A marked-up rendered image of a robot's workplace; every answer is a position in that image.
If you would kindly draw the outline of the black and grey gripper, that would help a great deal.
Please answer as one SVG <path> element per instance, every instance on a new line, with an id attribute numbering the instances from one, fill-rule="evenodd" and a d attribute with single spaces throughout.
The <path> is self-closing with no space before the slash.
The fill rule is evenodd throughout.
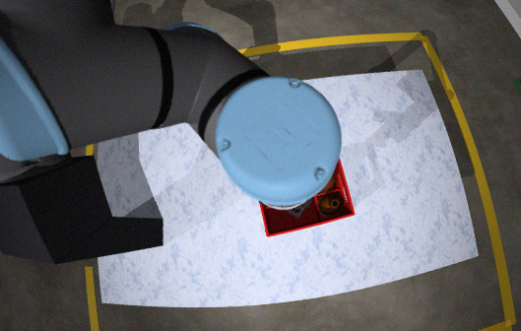
<path id="1" fill-rule="evenodd" d="M 292 211 L 292 210 L 290 210 L 290 209 L 288 209 L 287 211 L 288 211 L 288 212 L 292 212 L 292 215 L 295 214 L 295 216 L 297 216 L 297 217 L 299 218 L 300 215 L 301 215 L 301 213 L 303 212 L 303 210 L 304 210 L 305 208 L 307 208 L 307 207 L 310 205 L 310 203 L 311 203 L 311 201 L 313 200 L 313 198 L 314 198 L 314 196 L 313 196 L 312 198 L 308 199 L 307 201 L 305 201 L 303 204 L 301 204 L 301 205 L 299 205 L 299 206 L 293 208 L 293 209 L 294 209 L 295 211 L 297 211 L 298 213 L 295 213 L 294 211 Z M 263 204 L 262 202 L 260 202 L 260 201 L 258 201 L 258 202 L 259 202 L 260 204 L 262 204 L 263 206 L 266 206 L 266 205 Z"/>

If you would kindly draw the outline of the red crate with dividers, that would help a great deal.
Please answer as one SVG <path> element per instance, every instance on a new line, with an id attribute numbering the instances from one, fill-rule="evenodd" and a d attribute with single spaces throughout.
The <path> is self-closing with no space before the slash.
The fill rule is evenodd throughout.
<path id="1" fill-rule="evenodd" d="M 336 165 L 336 168 L 335 168 L 333 174 L 335 176 L 335 183 L 334 183 L 333 187 L 322 194 L 317 193 L 318 195 L 316 194 L 314 196 L 314 201 L 312 200 L 309 207 L 304 209 L 304 211 L 302 212 L 302 214 L 299 218 L 292 216 L 290 213 L 287 212 L 287 210 L 278 210 L 278 209 L 267 207 L 267 206 L 264 207 L 263 205 L 261 205 L 259 203 L 266 232 L 270 236 L 274 236 L 274 235 L 279 235 L 279 234 L 288 233 L 288 232 L 295 232 L 295 231 L 323 225 L 326 223 L 334 222 L 337 220 L 341 220 L 341 219 L 344 219 L 344 218 L 347 218 L 350 216 L 354 216 L 355 210 L 354 210 L 352 198 L 350 195 L 349 187 L 348 187 L 348 184 L 347 184 L 347 181 L 345 178 L 345 174 L 343 171 L 343 167 L 342 167 L 340 158 L 339 158 L 339 161 Z M 340 176 L 341 176 L 341 178 L 340 178 Z M 341 179 L 342 179 L 342 181 L 341 181 Z M 342 182 L 343 182 L 343 185 L 342 185 Z M 343 186 L 344 186 L 344 188 L 343 188 Z M 344 192 L 344 190 L 345 190 L 345 192 Z M 336 191 L 336 192 L 333 193 L 334 191 Z M 334 216 L 324 217 L 320 214 L 318 200 L 321 197 L 325 196 L 326 194 L 331 194 L 329 192 L 332 192 L 332 194 L 337 195 L 341 199 L 342 207 L 338 214 L 336 214 Z M 345 194 L 346 194 L 346 196 L 345 196 Z M 347 200 L 346 200 L 346 197 L 347 197 Z M 265 212 L 265 210 L 266 210 L 266 212 Z M 318 216 L 319 216 L 318 221 L 322 221 L 322 219 L 326 219 L 326 218 L 330 218 L 330 217 L 331 218 L 328 220 L 331 220 L 331 221 L 326 221 L 327 220 L 326 219 L 325 221 L 322 221 L 324 223 L 317 223 L 317 225 L 310 225 L 310 224 L 317 222 Z M 346 216 L 346 217 L 344 217 L 344 216 Z M 335 219 L 335 218 L 339 218 L 339 219 Z M 267 222 L 267 219 L 268 219 L 268 222 Z M 271 233 L 269 231 L 268 225 L 271 225 L 271 229 L 272 229 Z M 310 226 L 307 227 L 308 225 L 310 225 Z M 301 228 L 301 229 L 299 229 L 299 228 Z"/>

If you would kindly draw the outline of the orange-brown bottle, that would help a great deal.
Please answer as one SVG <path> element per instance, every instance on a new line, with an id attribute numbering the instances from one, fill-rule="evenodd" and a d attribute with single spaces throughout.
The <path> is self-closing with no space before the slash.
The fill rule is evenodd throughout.
<path id="1" fill-rule="evenodd" d="M 325 185 L 325 187 L 319 193 L 324 193 L 324 192 L 328 191 L 329 189 L 331 189 L 333 187 L 334 183 L 335 183 L 335 176 L 333 174 L 332 177 L 330 178 L 329 182 Z"/>

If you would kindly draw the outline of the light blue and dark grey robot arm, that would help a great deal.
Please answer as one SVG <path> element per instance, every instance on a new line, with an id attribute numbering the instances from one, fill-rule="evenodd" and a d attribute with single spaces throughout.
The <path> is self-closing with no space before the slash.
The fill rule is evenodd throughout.
<path id="1" fill-rule="evenodd" d="M 117 25 L 115 1 L 0 0 L 0 183 L 65 166 L 70 150 L 187 123 L 271 208 L 325 187 L 342 132 L 320 92 L 270 77 L 196 23 Z"/>

